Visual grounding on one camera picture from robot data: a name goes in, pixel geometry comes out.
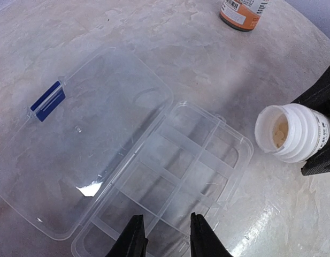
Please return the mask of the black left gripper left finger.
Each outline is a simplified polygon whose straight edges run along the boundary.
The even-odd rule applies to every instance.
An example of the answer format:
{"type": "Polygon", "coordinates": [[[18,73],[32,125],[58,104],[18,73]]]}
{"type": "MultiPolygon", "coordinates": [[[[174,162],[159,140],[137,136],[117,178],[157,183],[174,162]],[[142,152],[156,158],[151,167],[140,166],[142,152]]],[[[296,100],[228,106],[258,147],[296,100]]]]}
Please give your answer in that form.
{"type": "Polygon", "coordinates": [[[143,215],[133,215],[106,257],[146,256],[147,244],[143,215]]]}

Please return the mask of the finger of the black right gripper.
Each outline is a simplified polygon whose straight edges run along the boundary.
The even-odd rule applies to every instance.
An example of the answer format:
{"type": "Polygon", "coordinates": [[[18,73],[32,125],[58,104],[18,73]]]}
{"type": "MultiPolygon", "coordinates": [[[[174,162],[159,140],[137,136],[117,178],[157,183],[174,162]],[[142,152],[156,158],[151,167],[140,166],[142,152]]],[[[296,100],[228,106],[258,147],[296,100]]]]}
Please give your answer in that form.
{"type": "Polygon", "coordinates": [[[294,99],[292,103],[320,112],[330,119],[330,66],[308,90],[294,99]]]}
{"type": "Polygon", "coordinates": [[[307,160],[301,173],[303,176],[330,172],[330,145],[325,146],[307,160]]]}

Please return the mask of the orange pill bottle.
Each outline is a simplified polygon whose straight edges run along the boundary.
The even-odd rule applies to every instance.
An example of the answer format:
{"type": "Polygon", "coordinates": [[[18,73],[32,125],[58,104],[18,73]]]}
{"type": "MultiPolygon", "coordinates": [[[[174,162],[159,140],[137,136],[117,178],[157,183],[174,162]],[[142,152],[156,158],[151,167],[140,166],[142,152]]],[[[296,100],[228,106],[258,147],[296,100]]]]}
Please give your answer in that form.
{"type": "Polygon", "coordinates": [[[219,16],[230,27],[249,32],[256,27],[268,3],[268,0],[223,0],[219,16]]]}

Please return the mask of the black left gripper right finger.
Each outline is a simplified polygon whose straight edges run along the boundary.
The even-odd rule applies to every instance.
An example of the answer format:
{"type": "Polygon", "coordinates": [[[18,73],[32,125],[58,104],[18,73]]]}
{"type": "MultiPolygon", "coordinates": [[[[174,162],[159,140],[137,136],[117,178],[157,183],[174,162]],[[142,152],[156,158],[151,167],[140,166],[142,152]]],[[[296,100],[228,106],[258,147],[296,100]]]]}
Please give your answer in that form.
{"type": "Polygon", "coordinates": [[[191,213],[190,216],[190,253],[193,257],[231,255],[204,216],[196,213],[191,213]]]}

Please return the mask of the white pill bottle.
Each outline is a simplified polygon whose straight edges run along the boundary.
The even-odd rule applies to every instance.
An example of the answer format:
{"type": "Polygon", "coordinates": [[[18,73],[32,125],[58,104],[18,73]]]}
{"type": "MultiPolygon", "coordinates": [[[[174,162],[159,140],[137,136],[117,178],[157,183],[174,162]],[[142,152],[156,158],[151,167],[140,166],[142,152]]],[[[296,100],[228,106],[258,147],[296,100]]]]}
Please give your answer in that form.
{"type": "Polygon", "coordinates": [[[330,119],[297,103],[271,105],[257,117],[255,139],[282,162],[303,162],[330,143],[330,119]]]}

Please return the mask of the clear plastic pill organizer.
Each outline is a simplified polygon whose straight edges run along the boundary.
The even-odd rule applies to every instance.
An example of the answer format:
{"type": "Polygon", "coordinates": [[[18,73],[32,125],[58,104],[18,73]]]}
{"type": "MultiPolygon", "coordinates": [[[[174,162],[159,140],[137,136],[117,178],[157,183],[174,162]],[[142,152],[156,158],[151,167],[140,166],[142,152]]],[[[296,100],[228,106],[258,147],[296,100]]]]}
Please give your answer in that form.
{"type": "Polygon", "coordinates": [[[253,155],[129,51],[101,47],[0,131],[0,197],[74,256],[105,256],[142,215],[146,256],[190,256],[190,216],[219,224],[253,155]]]}

